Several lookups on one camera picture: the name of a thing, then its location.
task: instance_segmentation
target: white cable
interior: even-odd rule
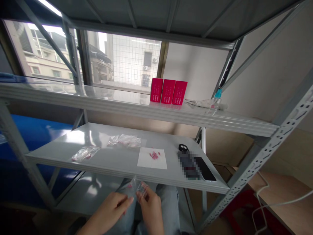
[[[257,197],[258,197],[258,193],[260,193],[264,188],[267,188],[267,187],[270,186],[269,183],[267,182],[267,180],[261,175],[261,173],[260,173],[260,172],[258,172],[258,173],[260,174],[260,176],[262,177],[262,179],[267,183],[267,186],[262,187],[262,188],[257,192]],[[294,203],[294,202],[297,202],[297,201],[301,201],[302,199],[304,199],[304,198],[310,196],[312,193],[313,193],[313,190],[311,190],[311,191],[308,192],[307,194],[303,195],[302,197],[299,197],[299,198],[294,199],[294,200],[291,200],[291,201],[281,202],[281,203],[276,203],[276,204],[271,204],[271,205],[265,205],[265,206],[261,206],[261,207],[255,209],[255,210],[252,212],[252,220],[253,220],[253,224],[254,224],[255,229],[256,229],[256,225],[255,225],[255,223],[254,223],[253,215],[254,215],[254,213],[255,213],[257,210],[261,209],[262,212],[263,212],[263,208],[265,208],[265,207],[282,206],[282,205],[291,204],[291,203]],[[264,220],[265,220],[265,227],[261,228],[260,230],[257,230],[256,233],[255,233],[256,235],[259,234],[260,232],[262,232],[263,230],[265,230],[265,229],[267,228],[267,223],[266,223],[266,219],[265,219],[264,212],[263,212],[263,217],[264,217]]]
[[[264,231],[264,230],[267,229],[267,221],[266,221],[265,214],[264,214],[264,211],[263,211],[263,208],[262,208],[262,204],[261,204],[261,201],[260,201],[259,194],[262,192],[263,189],[268,188],[268,187],[270,186],[270,184],[267,182],[267,180],[263,177],[263,175],[262,175],[259,171],[258,171],[258,174],[259,174],[259,175],[261,176],[261,178],[266,182],[266,185],[263,186],[262,188],[260,188],[260,189],[257,191],[257,199],[258,199],[259,204],[260,204],[260,207],[259,207],[258,209],[261,208],[261,210],[262,210],[262,214],[263,214],[265,226],[264,226],[263,228],[261,228],[260,230],[257,230],[257,226],[256,226],[256,224],[255,224],[253,215],[254,215],[255,211],[257,211],[258,209],[254,210],[253,213],[252,213],[252,220],[253,220],[254,228],[255,228],[255,230],[256,230],[255,235],[257,235],[257,234],[259,234],[260,232],[262,232],[262,231]]]

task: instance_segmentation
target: mobile phone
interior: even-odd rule
[[[202,157],[194,157],[194,160],[198,166],[198,168],[201,171],[202,178],[207,181],[216,181],[216,178],[208,168],[208,166],[205,164],[204,160]]]

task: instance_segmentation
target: hand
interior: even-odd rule
[[[116,224],[119,218],[122,218],[122,215],[126,213],[133,201],[133,197],[127,198],[125,194],[110,193],[98,210],[82,227],[78,235],[100,235],[106,233]]]
[[[149,235],[164,235],[162,208],[160,197],[148,186],[145,188],[146,198],[137,191],[136,196],[141,205],[142,217]]]

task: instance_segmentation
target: red box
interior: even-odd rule
[[[153,78],[151,83],[150,101],[160,102],[163,87],[162,78]]]
[[[172,103],[175,82],[175,80],[164,79],[161,103]]]
[[[172,104],[183,104],[187,83],[188,82],[176,81]]]

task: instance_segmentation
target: red stool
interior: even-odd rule
[[[251,215],[255,209],[260,207],[260,204],[254,194],[255,192],[253,190],[246,190],[238,194],[221,213],[222,217],[227,218],[236,235],[243,235],[243,232],[239,224],[236,222],[233,216],[233,212],[239,208],[245,208],[245,214]],[[252,205],[252,208],[246,207],[246,205],[248,204]],[[264,208],[263,210],[266,217],[267,226],[274,235],[291,234],[271,212],[269,212],[266,208]],[[259,221],[263,221],[262,210],[258,210],[255,213],[254,217],[255,220],[259,218]]]

